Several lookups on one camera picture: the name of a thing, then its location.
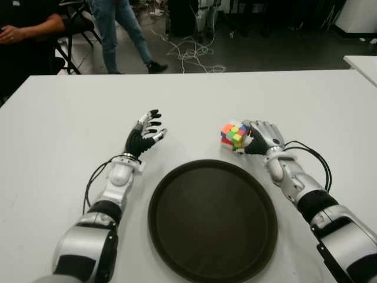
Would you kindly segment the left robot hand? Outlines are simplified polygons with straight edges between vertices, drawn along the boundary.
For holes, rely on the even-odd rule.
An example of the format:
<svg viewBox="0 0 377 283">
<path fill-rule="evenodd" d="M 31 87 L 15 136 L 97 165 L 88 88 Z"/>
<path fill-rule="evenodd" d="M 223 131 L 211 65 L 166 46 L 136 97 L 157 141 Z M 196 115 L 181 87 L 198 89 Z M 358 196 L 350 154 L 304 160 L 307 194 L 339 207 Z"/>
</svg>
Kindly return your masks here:
<svg viewBox="0 0 377 283">
<path fill-rule="evenodd" d="M 154 127 L 161 126 L 161 113 L 158 109 L 150 110 L 143 114 L 130 131 L 124 147 L 124 153 L 139 158 L 142 153 L 149 150 L 157 142 L 165 138 L 167 129 L 157 130 Z"/>
</svg>

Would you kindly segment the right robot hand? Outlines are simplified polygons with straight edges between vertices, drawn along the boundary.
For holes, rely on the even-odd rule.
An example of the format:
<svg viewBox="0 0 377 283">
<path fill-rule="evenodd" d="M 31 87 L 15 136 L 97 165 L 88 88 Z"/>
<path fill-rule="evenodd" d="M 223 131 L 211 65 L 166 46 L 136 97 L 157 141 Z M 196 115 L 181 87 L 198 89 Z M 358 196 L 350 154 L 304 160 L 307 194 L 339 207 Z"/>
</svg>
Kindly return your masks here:
<svg viewBox="0 0 377 283">
<path fill-rule="evenodd" d="M 234 152 L 238 154 L 267 155 L 269 150 L 282 151 L 285 149 L 285 141 L 280 130 L 266 121 L 244 120 L 242 125 L 249 128 L 248 136 L 251 141 Z"/>
</svg>

